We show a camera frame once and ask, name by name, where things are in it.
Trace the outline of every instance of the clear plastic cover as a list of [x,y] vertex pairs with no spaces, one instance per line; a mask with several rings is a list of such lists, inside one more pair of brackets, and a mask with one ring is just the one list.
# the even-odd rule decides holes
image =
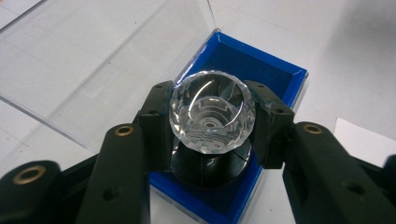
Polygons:
[[0,33],[0,98],[99,152],[214,29],[206,1],[49,0]]

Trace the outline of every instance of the white surface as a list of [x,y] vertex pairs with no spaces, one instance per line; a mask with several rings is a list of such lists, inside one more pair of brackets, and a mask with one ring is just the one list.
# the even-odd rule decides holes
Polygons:
[[39,2],[41,0],[1,0],[0,30]]
[[384,167],[388,156],[396,154],[396,141],[344,119],[337,119],[334,136],[351,156],[378,167]]
[[[147,39],[138,38],[140,42],[132,45],[123,43],[142,26],[135,18],[142,14],[144,17],[148,12],[155,11],[156,7],[147,1],[139,3],[137,8],[124,7],[127,1],[111,6],[109,3],[49,0],[0,33],[0,91],[7,91],[16,101],[25,100],[27,106],[59,124],[76,123],[77,128],[73,130],[78,130],[81,122],[89,123],[90,116],[85,114],[80,120],[68,119],[73,117],[74,101],[66,101],[66,105],[63,103],[70,94],[72,97],[76,94],[94,96],[97,93],[94,88],[100,85],[90,81],[92,74],[98,73],[97,76],[107,78],[110,85],[124,84],[124,92],[128,92],[128,87],[133,85],[137,90],[135,94],[142,97],[146,96],[150,85],[173,78],[172,74],[184,66],[193,49],[184,49],[183,56],[180,56],[184,61],[173,60],[172,57],[163,59],[163,52],[158,52],[157,59],[162,62],[160,68],[165,72],[148,72],[154,65],[145,63],[145,49],[141,49]],[[310,120],[333,130],[336,119],[343,118],[364,129],[396,139],[396,118],[393,116],[396,110],[394,1],[210,0],[210,3],[216,25],[225,34],[309,71],[308,85],[296,121]],[[168,7],[181,13],[188,3]],[[177,22],[196,22],[189,21],[189,15],[184,15],[184,18]],[[168,30],[178,29],[191,36],[198,35],[189,26],[166,23],[163,17],[150,21],[158,22],[152,24]],[[147,30],[158,46],[165,45],[163,40],[172,37],[166,32],[158,33],[160,30],[164,29]],[[188,46],[191,40],[183,41]],[[196,43],[191,46],[200,42],[199,38],[194,41]],[[113,55],[120,49],[125,51]],[[132,57],[127,57],[131,53],[139,53],[142,57],[133,63],[128,61]],[[135,77],[128,77],[131,70],[124,66],[128,64],[138,71],[134,73]],[[119,74],[117,78],[106,76],[112,72]],[[83,82],[86,86],[81,88],[79,83],[86,80],[88,82]],[[103,104],[112,102],[108,99],[102,101]],[[129,99],[128,105],[109,123],[132,118],[141,103]],[[80,102],[79,105],[88,106],[87,102]],[[0,106],[0,175],[23,161],[48,158],[65,168],[90,155],[91,152],[85,148],[9,105]],[[96,110],[105,111],[102,107]],[[61,114],[62,119],[57,119],[59,111],[66,111],[64,117]],[[98,142],[100,145],[100,136],[88,137],[94,146]],[[243,223],[294,222],[280,171],[270,171],[265,181],[260,183],[259,190]],[[151,202],[152,223],[190,221],[161,198],[153,197]]]

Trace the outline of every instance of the transparent acrylic box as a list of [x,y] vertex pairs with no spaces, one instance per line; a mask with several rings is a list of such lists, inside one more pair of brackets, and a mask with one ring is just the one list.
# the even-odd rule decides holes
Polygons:
[[[156,83],[183,78],[203,69],[223,70],[240,76],[243,66],[232,67],[228,63],[219,66],[216,57],[223,58],[221,54],[230,56],[230,51],[243,52],[242,56],[247,55],[245,59],[234,55],[244,62],[249,57],[259,58],[256,61],[266,60],[274,75],[276,69],[290,74],[283,81],[284,77],[276,81],[286,83],[286,87],[281,87],[283,91],[277,90],[277,85],[273,88],[290,106],[306,75],[300,67],[219,33],[206,1],[83,1],[70,4],[49,0],[2,30],[0,41],[0,51],[7,52],[0,55],[1,100],[40,123],[23,139],[24,144],[33,146],[36,141],[46,141],[56,146],[56,142],[47,138],[50,129],[71,141],[69,146],[93,154],[99,152],[109,128],[132,122]],[[208,60],[214,54],[219,55]],[[271,85],[273,79],[264,80],[259,74],[240,78],[268,81],[267,85]],[[22,151],[24,145],[12,150]],[[24,159],[16,160],[12,152],[2,156],[1,160],[7,161],[2,172],[29,160],[57,161],[63,169],[79,162],[73,155],[68,155],[66,161],[64,155],[72,151],[62,147],[42,150],[52,151],[37,152],[38,156],[33,157],[26,154]],[[250,173],[253,182],[246,186],[247,194],[238,199],[240,202],[235,203],[232,214],[226,219],[204,217],[206,208],[204,214],[191,212],[190,208],[183,210],[198,221],[237,222],[260,177],[261,169],[253,168],[254,173]],[[163,192],[162,177],[152,176],[154,191],[167,200],[174,200]],[[188,207],[183,204],[185,202],[172,203]]]

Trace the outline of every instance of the mounting hole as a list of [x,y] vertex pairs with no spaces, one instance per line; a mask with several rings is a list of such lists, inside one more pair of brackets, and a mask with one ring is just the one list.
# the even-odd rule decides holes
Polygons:
[[134,128],[132,126],[122,126],[116,129],[115,133],[117,136],[126,136],[129,135],[134,131]]
[[46,173],[46,167],[42,165],[32,166],[20,171],[17,175],[15,175],[13,182],[16,185],[29,184],[36,181],[44,173]]
[[308,133],[323,133],[321,128],[314,124],[306,124],[303,129]]
[[111,201],[114,201],[117,198],[119,198],[121,193],[122,193],[122,189],[120,187],[111,187],[111,188],[105,189],[102,197],[105,201],[111,202]]
[[359,195],[363,195],[365,193],[364,188],[354,182],[349,182],[349,181],[344,181],[343,182],[343,187],[346,188],[347,190],[349,190],[350,192],[359,194]]

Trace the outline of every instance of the clear glass object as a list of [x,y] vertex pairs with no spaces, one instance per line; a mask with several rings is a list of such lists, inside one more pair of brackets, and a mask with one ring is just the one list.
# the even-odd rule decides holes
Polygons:
[[248,87],[237,77],[203,71],[175,87],[169,117],[174,134],[186,147],[222,154],[248,138],[255,106]]

